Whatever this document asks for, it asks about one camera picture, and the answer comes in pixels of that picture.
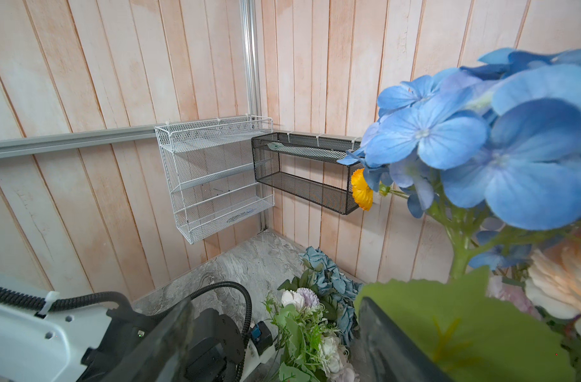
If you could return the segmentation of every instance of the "pink wooden plank wall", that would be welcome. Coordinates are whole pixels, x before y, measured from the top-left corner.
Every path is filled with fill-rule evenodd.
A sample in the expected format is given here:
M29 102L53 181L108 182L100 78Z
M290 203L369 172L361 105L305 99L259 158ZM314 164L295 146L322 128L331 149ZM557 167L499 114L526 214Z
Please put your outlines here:
M281 130L360 136L376 119L379 92L400 81L476 65L481 54L504 46L581 48L581 0L256 3L262 106ZM340 185L335 166L298 159L283 166ZM364 281L447 280L452 249L443 228L429 217L414 219L401 198L343 216L276 192L272 216L276 232L319 246Z
M245 114L239 7L0 1L0 140ZM0 159L0 272L64 296L134 300L258 231L188 244L154 139Z

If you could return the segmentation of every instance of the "aluminum rail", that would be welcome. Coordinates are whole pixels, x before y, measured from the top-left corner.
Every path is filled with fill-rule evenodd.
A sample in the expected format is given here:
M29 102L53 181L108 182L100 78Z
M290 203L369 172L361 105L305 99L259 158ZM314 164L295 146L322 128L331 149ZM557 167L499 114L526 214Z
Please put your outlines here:
M155 126L115 128L0 141L0 158L155 138Z

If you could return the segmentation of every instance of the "shelf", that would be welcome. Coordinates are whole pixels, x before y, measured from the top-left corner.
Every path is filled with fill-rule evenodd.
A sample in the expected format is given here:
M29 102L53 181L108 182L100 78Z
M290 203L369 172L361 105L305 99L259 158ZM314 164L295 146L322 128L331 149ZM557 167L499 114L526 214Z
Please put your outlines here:
M187 222L186 225L180 226L179 230L189 243L194 244L196 241L207 238L243 219L269 209L273 205L273 195L264 198L253 196L201 219Z
M247 172L247 171L254 171L254 163L242 164L241 166L233 167L231 169L218 171L215 173L205 175L203 177L184 181L184 182L180 183L180 185L178 187L174 188L172 190L172 193L177 193L178 191L181 191L183 189L203 185L203 184L208 183L210 181L215 181L218 179L230 177L231 175L235 175L236 173L242 173L242 172Z
M159 146L183 153L218 145L247 141L271 133L271 118L244 116L156 126Z
M344 158L346 156L346 153L343 151L321 149L316 147L304 147L301 145L282 142L267 142L266 144L261 144L258 147L255 147L255 149L267 150L280 154L292 155L294 157L313 159L316 161L328 163L337 163L338 159Z
M327 209L347 215L358 208L351 192L305 179L286 172L276 172L258 179L259 182L281 189Z
M352 197L350 178L356 170L363 168L363 165L357 162L346 166L337 163L337 159L345 157L346 150L357 149L359 145L356 140L348 138L296 133L271 133L252 138L255 180L347 215L358 208ZM343 171L340 171L339 175L343 177L340 180L345 189L284 172L280 166L280 154L333 163L334 166L342 167Z

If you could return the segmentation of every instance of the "wire mesh shelf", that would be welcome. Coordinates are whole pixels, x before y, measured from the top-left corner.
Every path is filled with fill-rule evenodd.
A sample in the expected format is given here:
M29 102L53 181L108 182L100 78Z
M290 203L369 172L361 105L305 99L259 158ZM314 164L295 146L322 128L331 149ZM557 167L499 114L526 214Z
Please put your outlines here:
M358 208L352 197L351 176L363 168L361 163L344 166L337 159L346 150L357 149L357 139L322 137L296 133L272 133L252 138L255 179L289 194L317 203L327 209L347 215ZM334 163L344 167L343 188L305 179L285 172L280 166L280 154Z
M155 128L176 227L189 243L273 207L254 178L249 141L271 126L240 116Z
M245 141L272 128L271 118L239 116L156 126L155 131L163 149L181 153Z

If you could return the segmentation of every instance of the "black wire basket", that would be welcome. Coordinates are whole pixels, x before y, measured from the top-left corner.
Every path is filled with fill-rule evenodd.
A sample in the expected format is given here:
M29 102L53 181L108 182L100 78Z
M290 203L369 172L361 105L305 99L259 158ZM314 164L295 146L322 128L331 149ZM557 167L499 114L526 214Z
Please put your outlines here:
M337 163L345 157L346 150L357 149L359 141L347 138L313 136L300 133L272 133L252 138L252 156L256 181L275 187L327 209L347 215L358 208L352 197L352 174L363 168L361 163L349 166ZM282 171L280 154L333 163L346 167L343 173L344 188L305 179Z

